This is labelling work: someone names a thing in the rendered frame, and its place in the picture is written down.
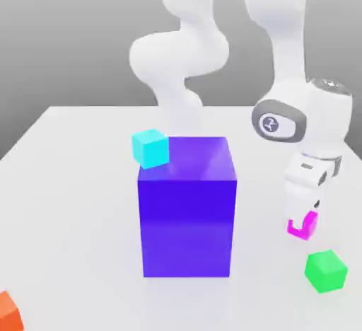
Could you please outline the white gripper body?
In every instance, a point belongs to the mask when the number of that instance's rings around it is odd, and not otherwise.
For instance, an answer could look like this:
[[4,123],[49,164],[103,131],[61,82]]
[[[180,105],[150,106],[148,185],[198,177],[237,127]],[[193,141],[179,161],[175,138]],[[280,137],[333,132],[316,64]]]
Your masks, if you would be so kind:
[[288,219],[303,220],[309,211],[320,201],[320,191],[290,180],[284,181],[285,212]]

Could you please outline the small magenta cube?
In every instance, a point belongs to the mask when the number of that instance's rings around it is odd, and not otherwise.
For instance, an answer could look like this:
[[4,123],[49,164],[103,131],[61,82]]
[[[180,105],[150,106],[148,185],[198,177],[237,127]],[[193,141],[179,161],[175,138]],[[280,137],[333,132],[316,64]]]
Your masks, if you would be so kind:
[[318,213],[316,211],[309,211],[303,219],[303,224],[300,229],[294,226],[292,219],[288,220],[287,232],[292,236],[300,238],[302,240],[309,240],[313,235],[318,220]]

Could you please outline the small green cube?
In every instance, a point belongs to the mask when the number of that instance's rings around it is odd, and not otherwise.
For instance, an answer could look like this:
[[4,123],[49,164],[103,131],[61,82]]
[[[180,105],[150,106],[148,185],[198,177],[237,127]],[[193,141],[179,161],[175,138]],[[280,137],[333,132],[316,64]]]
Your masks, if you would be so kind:
[[348,267],[333,250],[307,257],[304,274],[319,294],[342,289],[347,273]]

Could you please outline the small cyan cube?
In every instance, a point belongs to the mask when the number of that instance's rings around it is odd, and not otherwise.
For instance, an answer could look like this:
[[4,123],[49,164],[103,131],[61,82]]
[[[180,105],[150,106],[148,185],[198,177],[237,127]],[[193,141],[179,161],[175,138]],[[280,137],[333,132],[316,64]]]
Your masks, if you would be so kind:
[[169,163],[169,138],[157,129],[149,129],[132,135],[134,160],[149,169]]

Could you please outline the small orange cube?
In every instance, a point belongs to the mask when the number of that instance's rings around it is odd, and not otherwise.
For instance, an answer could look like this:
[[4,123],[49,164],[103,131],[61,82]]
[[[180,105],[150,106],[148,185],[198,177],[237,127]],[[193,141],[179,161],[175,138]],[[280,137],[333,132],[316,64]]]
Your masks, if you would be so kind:
[[19,309],[7,291],[0,293],[0,331],[24,331]]

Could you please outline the large purple box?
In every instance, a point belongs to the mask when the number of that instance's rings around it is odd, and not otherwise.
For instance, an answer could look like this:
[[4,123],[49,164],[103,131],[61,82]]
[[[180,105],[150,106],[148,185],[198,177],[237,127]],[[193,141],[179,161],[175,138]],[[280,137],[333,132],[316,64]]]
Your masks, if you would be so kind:
[[172,137],[138,174],[145,277],[229,277],[237,175],[224,137]]

